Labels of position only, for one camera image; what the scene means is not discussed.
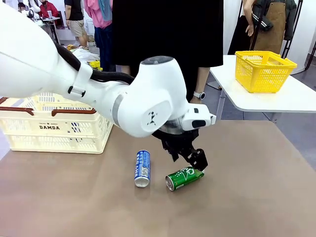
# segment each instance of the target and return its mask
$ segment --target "beige shorts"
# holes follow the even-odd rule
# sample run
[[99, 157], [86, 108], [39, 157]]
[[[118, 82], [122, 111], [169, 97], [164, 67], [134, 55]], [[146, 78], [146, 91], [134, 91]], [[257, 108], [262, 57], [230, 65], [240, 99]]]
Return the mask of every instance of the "beige shorts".
[[69, 21], [69, 28], [75, 37], [86, 35], [84, 21]]

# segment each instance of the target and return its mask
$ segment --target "brown apron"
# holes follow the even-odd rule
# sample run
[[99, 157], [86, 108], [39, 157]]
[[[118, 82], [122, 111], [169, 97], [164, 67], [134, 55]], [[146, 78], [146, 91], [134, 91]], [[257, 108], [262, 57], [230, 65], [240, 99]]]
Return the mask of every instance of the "brown apron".
[[254, 50], [271, 51], [280, 54], [285, 31], [285, 3], [271, 2], [266, 17], [273, 27], [267, 31], [259, 31]]

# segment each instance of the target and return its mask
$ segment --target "black shirt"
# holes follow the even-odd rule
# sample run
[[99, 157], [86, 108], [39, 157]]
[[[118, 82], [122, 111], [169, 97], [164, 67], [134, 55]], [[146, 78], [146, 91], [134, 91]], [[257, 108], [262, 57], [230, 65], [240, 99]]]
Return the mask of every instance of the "black shirt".
[[223, 64], [223, 0], [114, 0], [114, 63], [131, 66], [149, 57], [175, 58], [187, 99], [193, 97], [198, 67]]
[[65, 0], [65, 5], [71, 6], [70, 17], [68, 20], [71, 20], [71, 21], [83, 20], [80, 0]]

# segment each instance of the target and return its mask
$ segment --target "soda can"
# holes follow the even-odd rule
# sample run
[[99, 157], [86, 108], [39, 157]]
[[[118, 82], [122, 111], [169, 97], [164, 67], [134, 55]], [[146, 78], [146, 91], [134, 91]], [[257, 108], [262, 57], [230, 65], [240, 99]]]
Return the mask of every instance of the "soda can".
[[150, 183], [150, 153], [139, 151], [136, 156], [135, 185], [140, 188], [146, 187]]
[[203, 176], [204, 171], [199, 171], [198, 169], [194, 169], [192, 166], [189, 166], [166, 176], [166, 185], [171, 191], [174, 191], [194, 182], [195, 180], [198, 180]]

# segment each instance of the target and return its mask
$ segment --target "person wearing shorts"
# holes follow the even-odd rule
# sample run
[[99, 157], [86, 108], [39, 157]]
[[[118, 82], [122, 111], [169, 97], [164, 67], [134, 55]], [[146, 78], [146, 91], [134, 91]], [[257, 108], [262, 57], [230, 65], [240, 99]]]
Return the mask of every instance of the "person wearing shorts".
[[81, 0], [65, 0], [66, 24], [81, 46], [87, 46], [87, 33], [84, 30]]

